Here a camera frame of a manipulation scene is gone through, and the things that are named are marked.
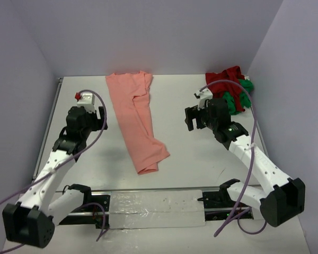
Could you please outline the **salmon pink t shirt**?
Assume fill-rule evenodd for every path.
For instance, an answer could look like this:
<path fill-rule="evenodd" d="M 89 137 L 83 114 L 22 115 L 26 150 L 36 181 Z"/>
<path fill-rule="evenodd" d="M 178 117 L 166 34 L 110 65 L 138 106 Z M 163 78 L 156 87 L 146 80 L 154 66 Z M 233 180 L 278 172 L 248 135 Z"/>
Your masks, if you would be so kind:
<path fill-rule="evenodd" d="M 111 74 L 105 77 L 113 109 L 137 174 L 158 171 L 158 163 L 170 156 L 154 137 L 150 103 L 153 75 Z"/>

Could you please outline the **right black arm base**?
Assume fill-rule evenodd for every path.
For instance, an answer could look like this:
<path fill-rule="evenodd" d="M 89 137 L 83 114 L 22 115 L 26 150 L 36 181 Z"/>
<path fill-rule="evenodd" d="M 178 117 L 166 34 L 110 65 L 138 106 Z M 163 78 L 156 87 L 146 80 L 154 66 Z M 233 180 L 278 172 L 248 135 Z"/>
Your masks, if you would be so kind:
<path fill-rule="evenodd" d="M 222 221 L 227 219 L 235 201 L 224 197 L 221 191 L 202 191 L 202 196 L 197 201 L 204 205 L 206 221 Z"/>

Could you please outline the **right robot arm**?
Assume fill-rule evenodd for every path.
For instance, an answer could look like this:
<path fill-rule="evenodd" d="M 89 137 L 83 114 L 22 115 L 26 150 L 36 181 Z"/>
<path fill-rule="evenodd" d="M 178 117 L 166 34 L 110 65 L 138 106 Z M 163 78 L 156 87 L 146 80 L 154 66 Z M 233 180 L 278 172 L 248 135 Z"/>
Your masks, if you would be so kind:
<path fill-rule="evenodd" d="M 300 178 L 292 179 L 280 170 L 253 143 L 248 131 L 240 123 L 232 121 L 225 99 L 207 99 L 204 106 L 187 107 L 184 111 L 189 131 L 210 129 L 215 139 L 251 171 L 261 186 L 257 189 L 238 179 L 231 179 L 220 185 L 215 197 L 203 196 L 201 201 L 226 207 L 240 201 L 259 210 L 272 227 L 278 227 L 304 211 L 304 182 Z"/>

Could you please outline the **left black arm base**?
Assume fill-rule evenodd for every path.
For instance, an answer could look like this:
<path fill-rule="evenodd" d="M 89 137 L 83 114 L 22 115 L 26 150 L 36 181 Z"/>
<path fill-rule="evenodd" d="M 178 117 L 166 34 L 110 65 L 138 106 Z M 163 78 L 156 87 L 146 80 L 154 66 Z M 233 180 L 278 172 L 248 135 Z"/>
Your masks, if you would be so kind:
<path fill-rule="evenodd" d="M 110 195 L 93 195 L 93 203 L 101 205 L 105 211 L 104 229 L 109 228 Z M 60 223 L 60 225 L 94 225 L 96 229 L 102 229 L 103 212 L 98 205 L 82 206 L 73 210 Z"/>

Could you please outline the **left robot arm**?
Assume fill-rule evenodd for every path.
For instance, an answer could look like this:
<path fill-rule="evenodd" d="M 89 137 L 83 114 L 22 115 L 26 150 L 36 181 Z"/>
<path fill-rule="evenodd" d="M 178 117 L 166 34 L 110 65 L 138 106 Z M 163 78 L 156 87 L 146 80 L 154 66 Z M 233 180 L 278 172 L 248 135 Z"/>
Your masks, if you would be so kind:
<path fill-rule="evenodd" d="M 102 133 L 107 127 L 106 109 L 88 112 L 73 106 L 66 117 L 66 126 L 55 141 L 49 158 L 35 181 L 15 204 L 7 204 L 3 222 L 8 241 L 46 247 L 55 227 L 72 211 L 89 210 L 93 205 L 91 188 L 72 184 L 64 195 L 52 200 L 57 188 L 80 155 L 89 148 L 91 132 Z"/>

